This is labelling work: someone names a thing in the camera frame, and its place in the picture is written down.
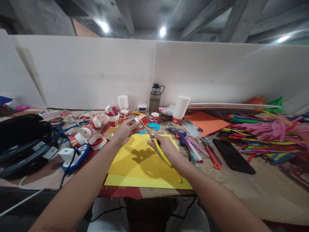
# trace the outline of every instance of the wooden table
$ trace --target wooden table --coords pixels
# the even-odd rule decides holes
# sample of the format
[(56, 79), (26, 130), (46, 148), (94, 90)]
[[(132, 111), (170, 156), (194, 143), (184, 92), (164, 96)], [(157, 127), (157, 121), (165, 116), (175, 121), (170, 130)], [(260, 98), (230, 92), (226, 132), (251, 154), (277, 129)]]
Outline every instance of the wooden table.
[[(161, 132), (163, 134), (169, 134), (166, 130), (169, 126), (168, 121), (164, 121), (160, 125)], [(176, 128), (185, 131), (183, 126), (177, 126)], [(151, 130), (151, 133), (160, 134), (159, 131), (155, 130)], [(223, 161), (224, 168), (221, 170), (214, 169), (212, 161), (198, 151), (204, 160), (204, 163), (200, 164), (201, 170), (232, 191), (261, 219), (281, 223), (309, 225), (309, 190), (307, 187), (289, 178), (279, 168), (269, 165), (261, 158), (255, 158), (250, 163), (257, 172), (255, 175), (233, 171), (226, 165), (216, 147), (213, 144), (211, 146)], [(180, 147), (179, 150), (182, 155), (187, 156), (187, 151), (183, 147)], [(89, 159), (97, 152), (92, 151), (89, 154)], [(23, 186), (29, 188), (59, 189), (63, 176), (63, 170), (61, 169), (62, 163), (63, 159), (60, 156), (56, 156), (40, 171), (28, 176), (23, 182)], [(64, 184), (72, 176), (66, 177)], [(14, 181), (0, 179), (0, 186), (18, 187), (19, 182), (20, 179)], [(102, 186), (99, 196), (111, 196), (113, 198), (153, 198), (192, 194), (194, 194), (192, 190)]]

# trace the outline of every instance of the smartphone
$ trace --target smartphone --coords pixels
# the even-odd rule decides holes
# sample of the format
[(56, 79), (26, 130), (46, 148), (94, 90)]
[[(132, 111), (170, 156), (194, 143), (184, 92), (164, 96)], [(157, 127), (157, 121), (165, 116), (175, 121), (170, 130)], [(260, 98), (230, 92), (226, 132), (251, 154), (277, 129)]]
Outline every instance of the smartphone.
[(242, 157), (242, 155), (235, 149), (235, 147), (233, 147), (230, 142), (220, 139), (214, 139), (213, 143), (216, 145), (217, 149), (219, 150), (227, 165), (231, 169), (251, 175), (256, 173), (253, 167), (248, 164), (248, 162)]

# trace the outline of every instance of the orange paper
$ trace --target orange paper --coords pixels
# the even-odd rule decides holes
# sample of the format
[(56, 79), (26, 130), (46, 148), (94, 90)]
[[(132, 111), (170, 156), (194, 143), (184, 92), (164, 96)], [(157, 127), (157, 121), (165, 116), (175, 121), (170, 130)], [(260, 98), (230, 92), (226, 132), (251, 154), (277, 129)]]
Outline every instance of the orange paper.
[(220, 130), (230, 124), (229, 122), (223, 121), (203, 112), (185, 115), (184, 118), (192, 122), (194, 126), (197, 126), (203, 130), (203, 132), (199, 134), (202, 137)]

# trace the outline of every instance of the scissors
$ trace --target scissors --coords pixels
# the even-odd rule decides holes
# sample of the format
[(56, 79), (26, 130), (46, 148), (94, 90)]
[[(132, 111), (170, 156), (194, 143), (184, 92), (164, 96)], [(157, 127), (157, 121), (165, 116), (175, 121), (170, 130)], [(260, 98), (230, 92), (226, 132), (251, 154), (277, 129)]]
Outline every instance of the scissors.
[(158, 144), (158, 141), (155, 139), (155, 137), (150, 134), (149, 130), (147, 130), (146, 126), (142, 123), (142, 121), (140, 121), (141, 124), (143, 125), (143, 127), (145, 128), (145, 130), (148, 132), (148, 134), (150, 135), (151, 140), (154, 142), (155, 147), (157, 148), (158, 152), (160, 153), (162, 159), (164, 160), (165, 163), (167, 163), (167, 165), (172, 168), (172, 164), (171, 162), (166, 158), (165, 154), (163, 153), (163, 151), (160, 148), (160, 145)]

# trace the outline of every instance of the yellow cardstock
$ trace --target yellow cardstock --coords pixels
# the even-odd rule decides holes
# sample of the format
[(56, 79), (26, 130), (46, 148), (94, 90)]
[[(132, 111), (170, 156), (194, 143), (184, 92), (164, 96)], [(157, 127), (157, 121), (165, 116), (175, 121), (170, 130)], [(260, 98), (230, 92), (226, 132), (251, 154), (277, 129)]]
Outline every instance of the yellow cardstock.
[(166, 181), (108, 174), (104, 185), (162, 189), (192, 189), (191, 185), (185, 178), (181, 177), (181, 179), (183, 181), (182, 183), (169, 183)]
[[(176, 142), (170, 135), (173, 144)], [(130, 140), (117, 153), (108, 173), (122, 176), (159, 180), (170, 183), (181, 183), (181, 178), (174, 168), (170, 168), (147, 141), (148, 134), (132, 135)]]

